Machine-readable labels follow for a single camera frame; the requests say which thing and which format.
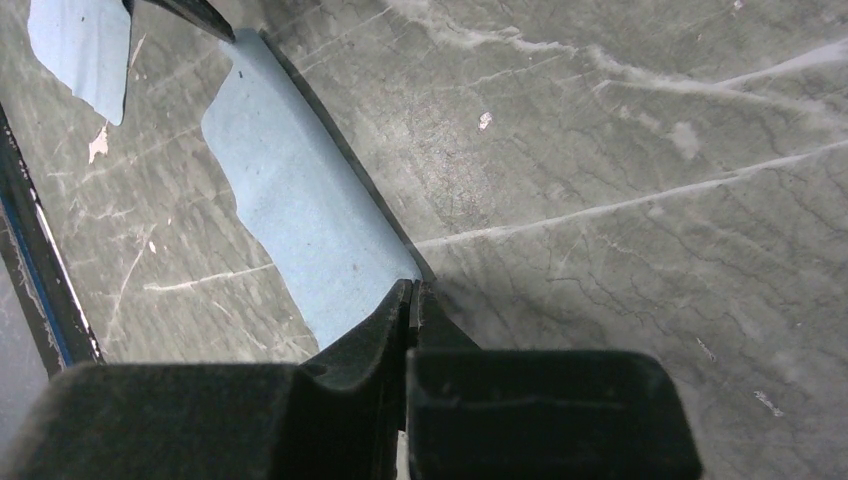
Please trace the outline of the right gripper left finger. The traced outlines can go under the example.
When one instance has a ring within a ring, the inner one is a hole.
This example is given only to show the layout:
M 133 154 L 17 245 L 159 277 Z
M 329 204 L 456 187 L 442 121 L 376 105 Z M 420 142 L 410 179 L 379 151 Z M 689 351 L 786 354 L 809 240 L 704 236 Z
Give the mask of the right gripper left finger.
M 5 479 L 393 479 L 414 285 L 300 363 L 95 364 L 54 377 Z

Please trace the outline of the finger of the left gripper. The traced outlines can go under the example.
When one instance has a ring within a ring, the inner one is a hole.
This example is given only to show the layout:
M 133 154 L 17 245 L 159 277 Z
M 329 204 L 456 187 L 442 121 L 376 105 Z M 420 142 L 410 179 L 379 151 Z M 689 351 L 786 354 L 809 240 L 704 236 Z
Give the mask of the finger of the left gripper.
M 226 43 L 236 38 L 230 23 L 207 0 L 147 0 Z

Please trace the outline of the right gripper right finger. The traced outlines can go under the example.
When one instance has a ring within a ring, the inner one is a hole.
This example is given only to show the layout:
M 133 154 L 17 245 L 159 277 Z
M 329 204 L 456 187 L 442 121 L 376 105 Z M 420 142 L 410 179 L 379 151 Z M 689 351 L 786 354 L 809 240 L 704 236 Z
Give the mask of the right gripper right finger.
M 485 350 L 415 287 L 406 361 L 414 479 L 698 479 L 660 363 L 621 350 Z

